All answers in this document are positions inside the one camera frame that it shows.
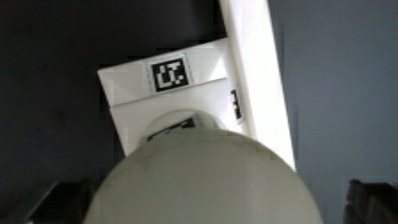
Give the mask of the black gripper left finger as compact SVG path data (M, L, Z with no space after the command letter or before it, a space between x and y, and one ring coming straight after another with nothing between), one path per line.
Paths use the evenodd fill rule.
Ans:
M95 192L87 179L45 184L18 204L11 220L18 224L84 224Z

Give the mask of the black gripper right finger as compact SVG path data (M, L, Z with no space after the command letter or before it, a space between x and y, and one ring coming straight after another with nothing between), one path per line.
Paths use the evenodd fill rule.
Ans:
M398 189L389 183L350 180L343 224L398 224Z

